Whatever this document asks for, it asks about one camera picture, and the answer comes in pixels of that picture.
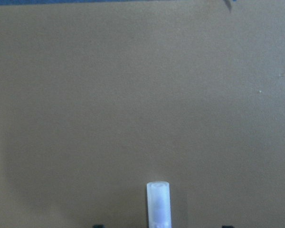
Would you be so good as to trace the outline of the purple highlighter pen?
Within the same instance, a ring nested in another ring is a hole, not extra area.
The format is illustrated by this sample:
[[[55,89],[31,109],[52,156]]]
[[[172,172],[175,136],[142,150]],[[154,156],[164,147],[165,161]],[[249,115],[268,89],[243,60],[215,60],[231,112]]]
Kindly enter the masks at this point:
[[[147,189],[150,228],[171,228],[170,185],[166,181],[149,182]]]

